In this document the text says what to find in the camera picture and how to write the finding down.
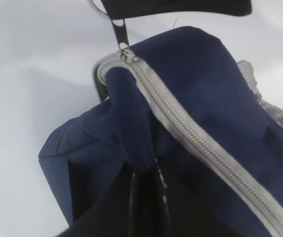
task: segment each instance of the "navy blue fabric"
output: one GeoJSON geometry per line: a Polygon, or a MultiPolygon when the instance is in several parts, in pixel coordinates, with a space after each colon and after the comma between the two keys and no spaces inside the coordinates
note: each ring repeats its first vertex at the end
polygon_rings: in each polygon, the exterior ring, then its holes
{"type": "MultiPolygon", "coordinates": [[[[283,129],[256,103],[221,41],[183,27],[131,49],[157,72],[191,117],[283,206],[283,129]]],[[[244,202],[158,122],[130,72],[111,69],[106,82],[110,99],[54,131],[40,152],[40,164],[67,219],[76,220],[81,210],[101,198],[125,162],[146,171],[152,169],[154,157],[161,156],[223,223],[246,237],[270,236],[244,202]],[[66,159],[69,178],[76,180],[70,182],[73,206],[74,200],[82,200],[76,207],[80,212],[71,219],[63,207],[67,201],[58,192],[61,184],[48,174],[48,166],[57,163],[47,162],[53,157],[66,159]]],[[[63,169],[56,169],[56,178],[63,169]]]]}

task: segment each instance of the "gray mesh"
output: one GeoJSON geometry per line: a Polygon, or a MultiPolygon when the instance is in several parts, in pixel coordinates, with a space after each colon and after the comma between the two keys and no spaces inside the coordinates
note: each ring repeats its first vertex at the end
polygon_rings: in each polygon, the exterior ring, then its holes
{"type": "Polygon", "coordinates": [[[256,87],[257,82],[254,78],[252,65],[242,60],[238,63],[238,67],[259,105],[283,128],[283,110],[262,99],[262,95],[256,87]]]}

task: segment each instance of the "zipper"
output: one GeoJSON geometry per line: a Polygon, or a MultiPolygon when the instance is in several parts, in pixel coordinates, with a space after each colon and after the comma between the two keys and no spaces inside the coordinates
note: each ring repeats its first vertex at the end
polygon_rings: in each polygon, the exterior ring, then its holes
{"type": "Polygon", "coordinates": [[[283,207],[230,154],[209,136],[179,104],[156,72],[129,49],[98,63],[98,79],[112,67],[128,69],[137,87],[163,126],[195,157],[211,168],[267,228],[273,237],[283,237],[283,207]]]}

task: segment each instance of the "zipper slider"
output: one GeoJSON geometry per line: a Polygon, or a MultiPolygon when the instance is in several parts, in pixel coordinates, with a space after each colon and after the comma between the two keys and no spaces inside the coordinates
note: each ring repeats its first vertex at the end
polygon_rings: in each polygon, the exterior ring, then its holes
{"type": "Polygon", "coordinates": [[[138,61],[136,55],[128,48],[122,50],[121,59],[128,64],[138,61]]]}

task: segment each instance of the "white background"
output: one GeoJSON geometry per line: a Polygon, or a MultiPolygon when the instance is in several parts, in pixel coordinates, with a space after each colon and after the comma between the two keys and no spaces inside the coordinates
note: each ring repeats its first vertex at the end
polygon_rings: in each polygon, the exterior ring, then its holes
{"type": "MultiPolygon", "coordinates": [[[[283,0],[253,14],[169,13],[127,21],[131,44],[191,25],[250,61],[259,89],[283,108],[283,0]]],[[[67,227],[38,164],[46,138],[98,103],[91,69],[117,50],[110,23],[85,0],[0,0],[0,237],[52,237],[67,227]]]]}

